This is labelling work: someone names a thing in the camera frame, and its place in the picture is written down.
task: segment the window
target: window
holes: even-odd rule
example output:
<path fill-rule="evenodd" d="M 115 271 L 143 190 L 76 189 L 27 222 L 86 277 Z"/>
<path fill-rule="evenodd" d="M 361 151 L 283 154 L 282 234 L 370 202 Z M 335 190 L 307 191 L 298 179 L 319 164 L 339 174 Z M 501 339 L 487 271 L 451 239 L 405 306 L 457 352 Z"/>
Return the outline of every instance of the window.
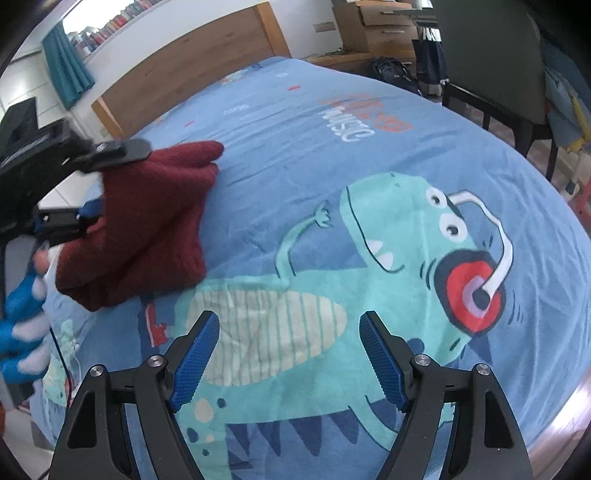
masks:
<path fill-rule="evenodd" d="M 64 18 L 64 30 L 84 59 L 132 18 L 160 1 L 82 0 Z"/>

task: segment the row of books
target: row of books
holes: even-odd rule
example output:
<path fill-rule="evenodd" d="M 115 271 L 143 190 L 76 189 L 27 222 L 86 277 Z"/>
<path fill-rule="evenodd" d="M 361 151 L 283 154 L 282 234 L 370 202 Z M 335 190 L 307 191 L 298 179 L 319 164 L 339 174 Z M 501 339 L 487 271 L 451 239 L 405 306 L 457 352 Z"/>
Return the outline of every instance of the row of books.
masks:
<path fill-rule="evenodd" d="M 94 52 L 107 38 L 124 27 L 132 18 L 141 15 L 162 0 L 135 0 L 110 20 L 103 28 L 86 27 L 81 32 L 69 34 L 70 41 L 81 59 Z"/>

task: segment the blue bed sheet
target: blue bed sheet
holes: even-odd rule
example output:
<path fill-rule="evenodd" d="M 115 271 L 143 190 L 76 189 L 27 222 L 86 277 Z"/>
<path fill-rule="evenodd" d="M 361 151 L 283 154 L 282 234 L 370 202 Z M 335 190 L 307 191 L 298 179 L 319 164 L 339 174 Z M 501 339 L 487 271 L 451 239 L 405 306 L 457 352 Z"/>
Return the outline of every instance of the blue bed sheet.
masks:
<path fill-rule="evenodd" d="M 129 368 L 164 352 L 204 309 L 220 316 L 204 378 L 177 415 L 208 480 L 377 476 L 402 416 L 359 340 L 366 310 L 442 365 L 489 364 L 528 445 L 591 365 L 589 237 L 523 157 L 440 105 L 269 59 L 139 136 L 154 148 L 226 146 L 200 228 L 207 278 L 96 314 L 52 289 L 46 309 L 76 383 L 96 363 Z M 64 383 L 54 356 L 32 402 L 53 441 Z M 428 475 L 451 417 L 446 408 Z"/>

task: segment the metal screw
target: metal screw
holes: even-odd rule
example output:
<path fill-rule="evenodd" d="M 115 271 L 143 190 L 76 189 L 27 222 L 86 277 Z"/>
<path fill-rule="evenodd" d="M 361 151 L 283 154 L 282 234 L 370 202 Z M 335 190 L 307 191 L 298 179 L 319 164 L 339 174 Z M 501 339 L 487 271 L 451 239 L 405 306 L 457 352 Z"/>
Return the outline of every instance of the metal screw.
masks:
<path fill-rule="evenodd" d="M 164 357 L 162 355 L 153 355 L 148 358 L 148 365 L 151 367 L 159 367 L 164 363 Z"/>
<path fill-rule="evenodd" d="M 428 364 L 431 363 L 431 357 L 425 355 L 424 353 L 420 353 L 414 356 L 414 361 L 417 365 L 421 365 L 422 367 L 426 367 Z"/>
<path fill-rule="evenodd" d="M 105 369 L 102 365 L 95 365 L 90 369 L 90 376 L 91 377 L 100 377 L 104 371 L 105 371 Z"/>
<path fill-rule="evenodd" d="M 478 364 L 476 366 L 476 371 L 485 376 L 491 374 L 491 368 L 487 364 Z"/>

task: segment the blue and white glove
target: blue and white glove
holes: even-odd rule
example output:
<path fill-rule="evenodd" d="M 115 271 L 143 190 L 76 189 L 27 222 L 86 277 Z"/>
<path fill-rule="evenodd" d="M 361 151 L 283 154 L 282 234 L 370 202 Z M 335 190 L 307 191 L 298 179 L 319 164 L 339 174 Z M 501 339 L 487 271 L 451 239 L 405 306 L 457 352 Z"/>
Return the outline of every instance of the blue and white glove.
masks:
<path fill-rule="evenodd" d="M 0 370 L 8 384 L 29 383 L 47 372 L 50 350 L 44 338 L 50 323 L 43 312 L 47 297 L 43 275 L 48 268 L 47 250 L 40 249 L 25 278 L 6 300 L 6 319 L 0 322 L 0 355 L 4 357 Z"/>

